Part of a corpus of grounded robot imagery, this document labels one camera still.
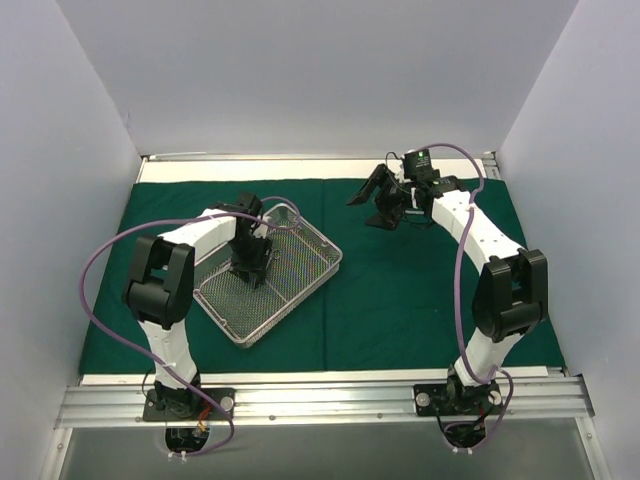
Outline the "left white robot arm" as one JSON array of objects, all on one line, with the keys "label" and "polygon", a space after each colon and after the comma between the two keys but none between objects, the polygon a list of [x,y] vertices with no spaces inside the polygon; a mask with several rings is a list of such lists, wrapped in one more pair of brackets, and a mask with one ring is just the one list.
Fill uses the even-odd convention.
[{"label": "left white robot arm", "polygon": [[[195,264],[215,248],[231,247],[231,273],[255,289],[264,282],[272,241],[260,223],[263,202],[242,194],[234,204],[206,209],[191,222],[158,236],[136,240],[123,302],[145,333],[155,363],[156,408],[179,419],[194,417],[202,405],[198,368],[192,359],[185,317],[191,308]],[[188,382],[181,384],[169,366]]]}]

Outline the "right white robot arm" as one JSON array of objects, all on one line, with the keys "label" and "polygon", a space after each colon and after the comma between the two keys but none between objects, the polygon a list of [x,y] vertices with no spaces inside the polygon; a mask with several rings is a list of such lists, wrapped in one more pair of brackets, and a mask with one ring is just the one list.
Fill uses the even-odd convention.
[{"label": "right white robot arm", "polygon": [[[548,262],[504,234],[475,202],[476,193],[455,176],[439,171],[400,177],[376,166],[349,205],[372,200],[375,215],[367,225],[397,228],[404,214],[423,214],[457,241],[454,263],[454,321],[459,358],[448,372],[444,400],[455,412],[480,400],[513,347],[548,314]],[[461,267],[469,258],[479,274],[471,312],[475,329],[466,339],[462,327]]]}]

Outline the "green surgical drape cloth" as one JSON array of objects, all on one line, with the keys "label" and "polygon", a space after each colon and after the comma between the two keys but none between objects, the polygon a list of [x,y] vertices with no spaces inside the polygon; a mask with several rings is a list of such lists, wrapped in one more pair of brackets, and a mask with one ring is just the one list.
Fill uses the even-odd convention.
[{"label": "green surgical drape cloth", "polygon": [[[445,368],[459,355],[453,275],[457,243],[442,228],[402,224],[366,227],[371,203],[347,207],[359,179],[139,183],[118,231],[146,222],[192,218],[242,192],[293,201],[343,252],[339,271],[248,349],[239,348],[193,302],[186,323],[193,358],[203,373],[315,372]],[[141,346],[146,337],[121,301],[136,236],[109,256],[94,314]],[[505,366],[564,367],[550,321],[511,350]],[[135,374],[150,359],[90,324],[79,373]]]}]

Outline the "metal mesh instrument tray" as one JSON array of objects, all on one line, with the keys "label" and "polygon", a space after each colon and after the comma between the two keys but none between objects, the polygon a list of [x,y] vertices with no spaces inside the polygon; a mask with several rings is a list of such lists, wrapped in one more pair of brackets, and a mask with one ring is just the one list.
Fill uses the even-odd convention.
[{"label": "metal mesh instrument tray", "polygon": [[342,250],[292,206],[265,212],[272,251],[263,285],[254,289],[230,272],[231,249],[219,246],[195,263],[194,298],[238,347],[249,348],[337,273]]}]

